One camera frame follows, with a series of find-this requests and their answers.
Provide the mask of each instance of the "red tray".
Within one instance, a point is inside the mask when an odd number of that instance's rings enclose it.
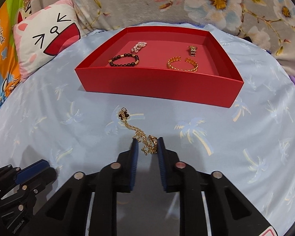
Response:
[[[129,53],[139,41],[147,42],[137,55],[134,67],[111,67],[108,60]],[[189,56],[188,46],[197,46]],[[167,68],[167,61],[181,56],[172,65],[192,69],[184,60],[198,64],[196,73]],[[131,57],[117,64],[134,62]],[[84,89],[92,92],[167,98],[222,107],[230,107],[244,82],[229,56],[208,31],[167,26],[128,27],[104,42],[77,67]]]

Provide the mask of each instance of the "white pillow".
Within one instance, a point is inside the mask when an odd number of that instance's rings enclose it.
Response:
[[[13,28],[21,81],[85,36],[72,0],[60,0],[34,13]]]

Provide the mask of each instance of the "gold chain necklace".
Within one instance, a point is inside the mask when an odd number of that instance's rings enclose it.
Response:
[[[129,130],[134,130],[136,131],[136,134],[133,136],[133,138],[137,139],[138,142],[142,142],[144,144],[144,147],[142,148],[142,151],[147,154],[156,154],[157,153],[157,137],[154,137],[152,135],[149,135],[148,137],[146,134],[140,130],[139,128],[130,125],[127,122],[127,119],[129,118],[129,114],[127,113],[126,108],[122,108],[121,111],[118,113],[118,117],[121,119],[121,121],[124,123],[124,125],[129,129]]]

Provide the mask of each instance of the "light blue bedsheet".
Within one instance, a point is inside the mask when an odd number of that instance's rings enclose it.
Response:
[[[129,149],[134,132],[117,117],[126,107],[130,124],[164,137],[195,169],[223,172],[284,235],[295,221],[295,86],[267,52],[211,25],[204,30],[245,81],[231,108],[85,92],[74,68],[118,30],[94,33],[40,68],[3,104],[0,167],[48,160],[59,171],[49,198],[76,171],[97,172]],[[162,191],[157,166],[156,156],[140,152],[134,192],[118,196],[118,235],[178,235],[178,196]]]

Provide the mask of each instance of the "floral blanket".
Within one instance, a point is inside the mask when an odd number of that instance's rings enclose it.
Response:
[[[36,12],[57,0],[31,0]],[[86,32],[144,22],[212,24],[249,36],[295,76],[295,6],[291,0],[73,0]]]

